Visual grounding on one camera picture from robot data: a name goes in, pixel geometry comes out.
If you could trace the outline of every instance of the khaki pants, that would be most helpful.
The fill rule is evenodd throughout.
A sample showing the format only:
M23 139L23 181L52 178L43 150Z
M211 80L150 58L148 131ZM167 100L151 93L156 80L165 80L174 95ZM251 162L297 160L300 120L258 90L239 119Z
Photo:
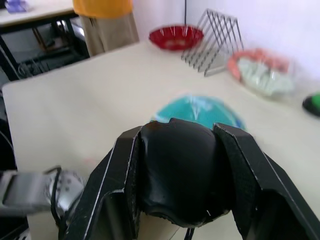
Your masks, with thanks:
M90 57L139 41L134 15L119 18L80 16Z

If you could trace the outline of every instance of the table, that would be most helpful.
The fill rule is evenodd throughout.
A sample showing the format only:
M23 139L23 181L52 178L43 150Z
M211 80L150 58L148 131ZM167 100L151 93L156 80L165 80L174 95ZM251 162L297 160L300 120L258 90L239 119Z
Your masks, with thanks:
M301 103L256 96L227 72L203 77L180 55L149 42L5 85L17 167L44 171L62 165L87 177L123 131L147 123L163 105L190 93L217 97L235 110L320 218L319 120L303 112ZM50 213L29 216L28 221L33 240L57 239ZM140 239L169 239L178 229L160 218L144 218L142 223ZM172 240L184 234L185 229L179 229ZM194 239L209 236L241 239L231 214L196 229Z
M10 81L19 79L16 74L18 63L1 35L63 20L69 33L75 36L70 18L78 15L74 12L71 0L30 0L28 3L32 8L30 12L10 14L6 9L0 10L0 46L7 56L0 51L0 63Z

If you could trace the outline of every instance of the orange shirt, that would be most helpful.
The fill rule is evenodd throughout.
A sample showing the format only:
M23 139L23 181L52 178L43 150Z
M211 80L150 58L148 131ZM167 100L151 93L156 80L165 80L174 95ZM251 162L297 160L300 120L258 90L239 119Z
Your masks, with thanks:
M78 15L91 18L119 18L133 10L132 0L73 0Z

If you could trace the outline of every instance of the wire rack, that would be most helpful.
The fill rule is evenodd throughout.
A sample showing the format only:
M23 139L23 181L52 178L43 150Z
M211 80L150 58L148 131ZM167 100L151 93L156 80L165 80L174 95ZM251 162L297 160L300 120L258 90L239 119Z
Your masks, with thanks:
M244 49L236 17L206 9L197 27L204 34L203 41L185 50L181 59L205 77L224 71L229 57Z

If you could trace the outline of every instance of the cable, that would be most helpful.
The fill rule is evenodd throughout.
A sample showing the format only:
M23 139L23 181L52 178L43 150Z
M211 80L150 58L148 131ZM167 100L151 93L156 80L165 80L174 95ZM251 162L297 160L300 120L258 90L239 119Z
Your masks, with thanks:
M14 152L14 146L12 146L11 142L9 141L9 139L6 137L6 135L0 131L0 135L2 135L2 137L4 138L4 140L7 141L7 143L10 145L11 149L12 149L12 152Z
M43 73L43 72L41 71L40 67L36 64L35 60L33 60L33 59L31 58L31 61L32 61L33 64L38 68L39 73Z
M54 170L56 170L56 176L54 178L54 183L52 187L52 194L51 194L51 214L55 220L55 224L57 226L60 225L61 219L57 213L57 203L56 203L56 193L57 193L57 186L58 186L58 181L59 181L59 176L62 172L61 166L56 167Z
M64 238L65 233L68 228L67 221L70 218L70 215L73 213L73 210L74 210L76 204L78 203L78 201L81 197L81 194L79 194L79 196L72 202L69 209L64 213L64 216L59 217L59 215L57 213L56 193L57 193L57 187L58 187L59 177L62 172L62 168L61 168L61 166L55 166L55 167L45 171L44 173L49 174L54 171L56 171L56 176L54 178L54 183L53 183L53 187L52 187L52 194L51 194L51 199L50 199L50 203L51 203L50 209L51 209L51 214L54 218L55 224L58 227L58 240L62 240Z
M21 78L25 78L27 75L26 75L26 72L24 69L22 69L22 65L20 64L19 67L18 67L18 73L19 73L19 77L20 79Z
M188 228L186 230L186 234L185 234L184 240L192 240L194 232L195 232L194 228Z
M42 72L43 73L45 73L45 72L47 72L47 70L45 69L45 67L43 66L43 64L42 64L42 62L40 61L40 59L38 58L38 63L39 63L39 66L41 66L41 68L42 68Z

